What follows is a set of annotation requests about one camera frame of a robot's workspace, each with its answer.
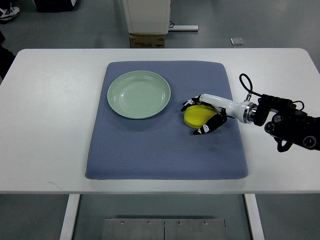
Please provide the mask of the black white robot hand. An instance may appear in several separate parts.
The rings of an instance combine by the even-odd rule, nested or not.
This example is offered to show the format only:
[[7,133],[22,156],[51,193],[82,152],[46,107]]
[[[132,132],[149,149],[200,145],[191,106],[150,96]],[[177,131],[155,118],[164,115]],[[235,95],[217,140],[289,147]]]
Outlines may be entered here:
[[244,101],[235,103],[232,100],[222,98],[210,94],[201,94],[193,97],[183,103],[183,107],[180,110],[185,113],[185,110],[191,106],[204,105],[213,108],[217,111],[217,114],[211,117],[202,127],[195,129],[194,135],[203,135],[211,133],[224,123],[227,118],[236,118],[241,123],[250,124],[253,122],[253,108],[256,105],[250,101]]

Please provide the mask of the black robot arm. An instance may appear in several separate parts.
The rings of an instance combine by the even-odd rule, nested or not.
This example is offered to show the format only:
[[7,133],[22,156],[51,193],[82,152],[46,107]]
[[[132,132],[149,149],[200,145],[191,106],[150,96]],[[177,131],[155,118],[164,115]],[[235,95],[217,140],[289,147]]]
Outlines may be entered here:
[[244,119],[256,126],[264,126],[264,131],[277,142],[277,151],[288,151],[292,145],[307,150],[320,149],[320,118],[309,116],[303,109],[297,109],[296,103],[286,98],[280,98],[253,91],[250,78],[242,73],[239,80],[251,95],[258,96],[258,104],[254,104],[244,113]]

